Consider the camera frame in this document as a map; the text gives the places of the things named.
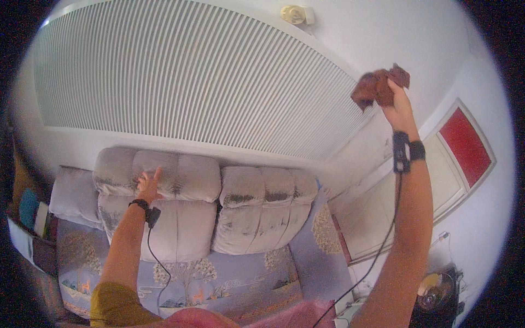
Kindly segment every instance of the fan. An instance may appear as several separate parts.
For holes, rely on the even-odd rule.
[[[417,305],[425,312],[439,311],[455,294],[455,283],[447,273],[431,273],[417,290]]]

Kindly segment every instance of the gray sofa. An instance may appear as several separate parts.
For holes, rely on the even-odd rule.
[[[333,300],[349,288],[326,199],[310,174],[221,170],[208,157],[110,148],[100,152],[93,172],[62,167],[51,196],[50,210],[63,219],[58,271],[69,310],[89,317],[90,290],[100,279],[122,213],[137,194],[136,177],[159,165],[163,199],[153,205],[162,213],[150,245],[172,281],[157,308],[167,275],[143,238],[138,294],[147,309],[167,317],[196,306],[244,325],[304,300]]]

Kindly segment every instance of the black cable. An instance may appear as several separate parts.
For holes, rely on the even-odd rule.
[[[171,280],[171,274],[168,270],[166,270],[166,268],[162,265],[162,263],[159,261],[159,259],[155,256],[155,254],[153,254],[153,251],[151,250],[151,247],[150,247],[150,234],[151,234],[151,229],[150,231],[148,232],[148,248],[150,250],[150,253],[151,255],[155,258],[155,260],[157,260],[157,262],[161,265],[162,269],[164,269],[164,271],[166,271],[167,275],[168,275],[168,280],[167,280],[167,283],[166,283],[166,286],[164,286],[163,289],[161,289],[161,292],[159,293],[159,295],[157,296],[157,313],[159,314],[159,316],[161,315],[161,309],[159,307],[159,301],[161,299],[161,294],[162,292],[166,289],[167,285],[170,283],[170,280]]]
[[[394,209],[394,218],[392,219],[392,223],[390,224],[390,229],[388,229],[388,232],[386,233],[386,236],[385,236],[385,239],[383,240],[383,243],[381,244],[381,246],[379,247],[379,250],[377,250],[377,254],[375,255],[374,257],[374,261],[372,262],[372,265],[370,265],[370,268],[368,269],[368,271],[365,273],[365,275],[354,285],[352,286],[348,291],[346,291],[344,294],[341,295],[341,297],[339,297],[324,313],[323,315],[316,321],[316,323],[312,326],[312,327],[315,327],[319,324],[319,322],[321,322],[321,320],[324,318],[324,316],[337,304],[337,302],[339,302],[343,297],[345,297],[348,293],[350,293],[358,284],[361,283],[361,281],[363,281],[366,276],[368,276],[368,274],[370,273],[370,271],[372,271],[372,268],[374,267],[374,264],[375,262],[377,261],[377,258],[379,257],[379,255],[381,254],[381,251],[383,250],[383,247],[385,246],[386,244],[386,241],[388,240],[389,238],[389,235],[390,233],[392,232],[392,228],[394,228],[394,223],[395,223],[395,218],[397,217],[397,210],[399,208],[399,201],[401,199],[401,182],[403,181],[403,174],[400,174],[399,175],[399,186],[397,187],[397,198],[396,198],[396,201],[395,201],[395,209]]]

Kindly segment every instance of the wrist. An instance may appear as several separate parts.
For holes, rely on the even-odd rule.
[[[148,206],[151,206],[151,202],[153,201],[151,197],[147,197],[146,195],[142,193],[139,193],[136,198],[145,200]]]
[[[408,129],[394,129],[394,131],[405,132],[408,135],[409,142],[421,140],[421,138],[419,137],[419,132],[417,131],[416,127],[408,128]]]

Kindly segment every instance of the finger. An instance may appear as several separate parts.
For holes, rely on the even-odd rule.
[[[153,176],[153,179],[155,181],[158,181],[162,173],[162,168],[159,166],[157,167],[157,171],[155,171],[155,175]]]
[[[392,81],[391,79],[387,78],[386,80],[386,83],[388,83],[388,86],[390,87],[390,89],[392,90],[392,92],[394,94],[396,93],[400,93],[400,92],[404,92],[403,88],[401,88],[400,86],[398,86],[394,81]]]

